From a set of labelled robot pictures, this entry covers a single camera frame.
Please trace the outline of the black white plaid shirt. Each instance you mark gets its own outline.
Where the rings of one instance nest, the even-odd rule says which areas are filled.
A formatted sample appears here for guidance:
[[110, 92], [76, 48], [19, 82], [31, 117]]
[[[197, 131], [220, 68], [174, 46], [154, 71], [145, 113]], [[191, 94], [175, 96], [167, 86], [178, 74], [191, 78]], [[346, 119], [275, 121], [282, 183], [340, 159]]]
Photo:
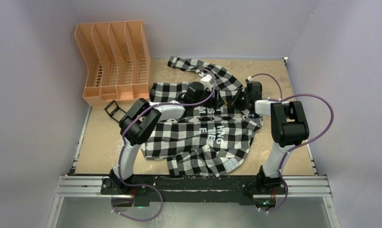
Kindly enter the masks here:
[[[198, 59], [171, 56], [168, 67], [199, 73], [208, 68], [216, 78], [220, 97], [229, 102], [243, 85], [227, 69]], [[151, 102], [170, 102], [186, 92], [190, 82], [155, 82]], [[225, 175], [239, 168], [250, 152], [255, 132], [263, 125], [254, 117], [222, 105], [218, 109], [199, 106], [183, 117], [158, 122], [150, 138], [141, 146], [147, 160], [167, 160], [169, 174], [176, 176]]]

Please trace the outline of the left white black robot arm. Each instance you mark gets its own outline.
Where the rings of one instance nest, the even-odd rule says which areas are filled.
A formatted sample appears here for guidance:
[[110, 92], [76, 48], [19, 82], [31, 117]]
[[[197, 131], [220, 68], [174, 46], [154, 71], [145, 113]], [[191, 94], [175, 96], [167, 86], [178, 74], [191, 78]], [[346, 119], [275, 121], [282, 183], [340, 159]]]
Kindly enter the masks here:
[[112, 187], [119, 194], [126, 194], [131, 187], [141, 184], [131, 184], [128, 179], [133, 175], [134, 163], [138, 150], [151, 136], [157, 123], [169, 119], [179, 119], [192, 107], [213, 104], [217, 83], [192, 82], [184, 94], [184, 102], [148, 102], [138, 99], [119, 121], [123, 145], [118, 155], [118, 161], [110, 171], [109, 178]]

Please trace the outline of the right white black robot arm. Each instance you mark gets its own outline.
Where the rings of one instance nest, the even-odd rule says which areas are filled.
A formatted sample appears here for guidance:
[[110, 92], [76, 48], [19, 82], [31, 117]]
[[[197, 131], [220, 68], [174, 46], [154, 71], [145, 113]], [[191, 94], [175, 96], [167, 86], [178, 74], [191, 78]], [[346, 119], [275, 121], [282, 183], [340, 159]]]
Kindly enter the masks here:
[[271, 136], [274, 141], [266, 162], [260, 167], [253, 184], [261, 193], [268, 193], [282, 184], [282, 170], [289, 159], [290, 150], [302, 144], [309, 136], [309, 127], [303, 105], [299, 101], [280, 102], [262, 98], [262, 85], [246, 80], [246, 88], [240, 89], [231, 105], [247, 110], [249, 118], [270, 117]]

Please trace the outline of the orange plastic file organizer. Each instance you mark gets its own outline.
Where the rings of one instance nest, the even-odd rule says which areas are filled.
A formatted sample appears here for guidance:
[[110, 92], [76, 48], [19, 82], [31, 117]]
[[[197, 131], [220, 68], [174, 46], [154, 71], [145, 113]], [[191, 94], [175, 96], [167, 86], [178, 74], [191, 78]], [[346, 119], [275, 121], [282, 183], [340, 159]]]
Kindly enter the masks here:
[[75, 40], [87, 67], [83, 99], [89, 106], [149, 98], [151, 58], [141, 20], [80, 23]]

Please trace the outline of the small black frame stand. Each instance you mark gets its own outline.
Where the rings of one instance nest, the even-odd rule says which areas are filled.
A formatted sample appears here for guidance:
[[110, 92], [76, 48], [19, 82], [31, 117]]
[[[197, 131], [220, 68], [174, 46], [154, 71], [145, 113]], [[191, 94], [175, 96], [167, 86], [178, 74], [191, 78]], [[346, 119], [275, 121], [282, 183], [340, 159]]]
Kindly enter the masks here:
[[116, 100], [112, 100], [108, 105], [106, 105], [104, 111], [117, 123], [119, 123], [120, 120], [126, 115], [126, 111], [118, 105]]

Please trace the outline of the black aluminium mounting rail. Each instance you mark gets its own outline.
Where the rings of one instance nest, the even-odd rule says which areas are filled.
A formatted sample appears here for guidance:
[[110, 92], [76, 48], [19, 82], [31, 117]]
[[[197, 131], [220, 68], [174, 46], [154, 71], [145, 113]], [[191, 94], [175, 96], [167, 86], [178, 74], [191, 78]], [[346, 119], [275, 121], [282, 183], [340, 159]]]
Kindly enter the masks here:
[[152, 202], [238, 203], [240, 205], [274, 205], [285, 196], [330, 197], [331, 189], [324, 176], [285, 176], [277, 187], [257, 187], [255, 176], [220, 178], [165, 175], [136, 175], [136, 187], [114, 187], [106, 176], [63, 176], [58, 182], [58, 197], [97, 197], [125, 199], [136, 207]]

